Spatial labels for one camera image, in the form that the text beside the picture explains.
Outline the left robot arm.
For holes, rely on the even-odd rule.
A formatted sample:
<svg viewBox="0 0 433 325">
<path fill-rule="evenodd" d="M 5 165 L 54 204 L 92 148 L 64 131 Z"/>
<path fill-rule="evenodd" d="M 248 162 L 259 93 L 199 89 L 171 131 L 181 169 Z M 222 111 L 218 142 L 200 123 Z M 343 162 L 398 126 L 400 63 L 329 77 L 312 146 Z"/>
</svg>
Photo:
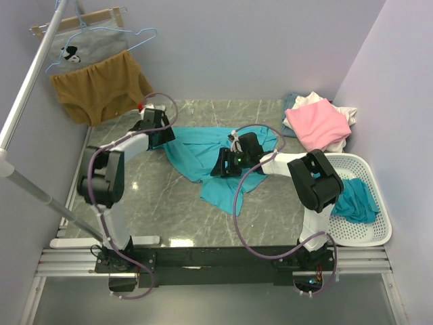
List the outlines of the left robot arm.
<svg viewBox="0 0 433 325">
<path fill-rule="evenodd" d="M 142 152 L 175 139 L 163 105 L 139 109 L 140 119 L 120 139 L 104 146 L 87 146 L 78 170 L 77 192 L 97 216 L 103 247 L 127 254 L 133 248 L 124 214 L 118 202 L 124 194 L 125 165 Z"/>
</svg>

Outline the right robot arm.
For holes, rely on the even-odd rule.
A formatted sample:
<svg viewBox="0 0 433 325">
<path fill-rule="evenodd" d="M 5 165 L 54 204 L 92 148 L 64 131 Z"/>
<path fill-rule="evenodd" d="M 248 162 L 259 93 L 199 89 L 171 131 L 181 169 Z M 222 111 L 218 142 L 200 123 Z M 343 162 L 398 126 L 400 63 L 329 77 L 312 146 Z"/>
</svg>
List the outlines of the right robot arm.
<svg viewBox="0 0 433 325">
<path fill-rule="evenodd" d="M 299 251 L 316 253 L 326 250 L 327 241 L 332 239 L 328 232 L 331 212 L 344 190 L 341 178 L 326 155 L 320 150 L 306 154 L 266 151 L 253 132 L 240 137 L 233 132 L 229 138 L 232 145 L 219 150 L 211 176 L 240 177 L 242 181 L 253 172 L 290 177 L 304 206 L 302 232 L 294 248 L 280 255 L 264 255 L 246 244 L 236 225 L 235 230 L 246 250 L 268 260 L 284 259 Z"/>
</svg>

